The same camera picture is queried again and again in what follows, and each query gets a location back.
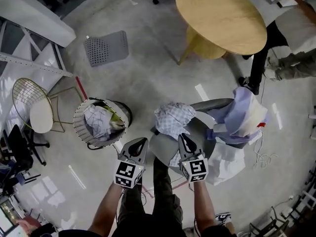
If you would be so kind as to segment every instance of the blue garment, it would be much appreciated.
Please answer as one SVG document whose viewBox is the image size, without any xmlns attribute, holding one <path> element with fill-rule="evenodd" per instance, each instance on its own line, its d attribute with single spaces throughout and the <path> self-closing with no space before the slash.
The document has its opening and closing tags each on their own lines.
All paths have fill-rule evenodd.
<svg viewBox="0 0 316 237">
<path fill-rule="evenodd" d="M 225 124 L 227 129 L 227 132 L 214 132 L 213 129 L 208 129 L 208 140 L 215 140 L 216 137 L 219 137 L 228 144 L 240 144 L 252 140 L 260 132 L 258 129 L 255 132 L 245 136 L 240 134 L 241 126 L 249 117 L 249 108 L 253 104 L 253 101 L 257 100 L 254 99 L 252 92 L 245 87 L 236 88 L 234 90 L 234 95 L 234 101 L 229 105 L 207 112 L 215 119 L 218 124 Z M 266 115 L 260 122 L 266 123 L 267 121 L 268 116 Z"/>
</svg>

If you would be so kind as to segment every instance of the forearm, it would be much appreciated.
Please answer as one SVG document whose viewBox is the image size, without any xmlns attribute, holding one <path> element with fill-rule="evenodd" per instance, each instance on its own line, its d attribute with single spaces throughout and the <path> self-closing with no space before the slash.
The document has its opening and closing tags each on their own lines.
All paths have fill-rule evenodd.
<svg viewBox="0 0 316 237">
<path fill-rule="evenodd" d="M 304 14 L 316 25 L 316 12 L 310 4 L 303 0 L 295 0 Z"/>
<path fill-rule="evenodd" d="M 200 233 L 215 225 L 214 207 L 204 181 L 194 183 L 194 211 Z"/>
<path fill-rule="evenodd" d="M 103 237 L 109 235 L 118 209 L 121 192 L 121 186 L 114 183 L 111 184 L 98 207 L 89 231 L 95 232 Z"/>
</svg>

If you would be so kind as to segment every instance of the black sleeve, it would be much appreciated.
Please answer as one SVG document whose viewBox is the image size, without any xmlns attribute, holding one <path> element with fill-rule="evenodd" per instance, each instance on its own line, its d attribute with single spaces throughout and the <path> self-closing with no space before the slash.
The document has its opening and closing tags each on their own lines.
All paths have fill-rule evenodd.
<svg viewBox="0 0 316 237">
<path fill-rule="evenodd" d="M 59 232 L 58 237 L 101 237 L 100 235 L 86 230 L 63 230 Z"/>
<path fill-rule="evenodd" d="M 231 237 L 233 236 L 224 226 L 213 226 L 206 228 L 201 237 Z"/>
</svg>

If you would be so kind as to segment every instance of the black and white sneaker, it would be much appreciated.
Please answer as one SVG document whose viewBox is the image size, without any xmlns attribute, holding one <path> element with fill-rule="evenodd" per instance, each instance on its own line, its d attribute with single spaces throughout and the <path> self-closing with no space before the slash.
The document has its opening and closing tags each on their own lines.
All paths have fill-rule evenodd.
<svg viewBox="0 0 316 237">
<path fill-rule="evenodd" d="M 220 222 L 220 225 L 225 225 L 225 223 L 232 221 L 232 215 L 229 212 L 220 213 L 215 215 L 215 220 Z"/>
<path fill-rule="evenodd" d="M 238 82 L 240 86 L 246 87 L 249 89 L 254 95 L 259 95 L 259 87 L 253 87 L 249 83 L 249 77 L 239 77 Z"/>
</svg>

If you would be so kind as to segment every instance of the gray perforated panel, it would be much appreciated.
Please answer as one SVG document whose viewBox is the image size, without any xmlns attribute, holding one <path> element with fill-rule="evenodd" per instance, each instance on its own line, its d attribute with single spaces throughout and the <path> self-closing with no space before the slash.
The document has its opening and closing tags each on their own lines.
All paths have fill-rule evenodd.
<svg viewBox="0 0 316 237">
<path fill-rule="evenodd" d="M 128 56 L 125 31 L 100 38 L 89 38 L 84 42 L 84 47 L 92 67 L 122 60 Z"/>
</svg>

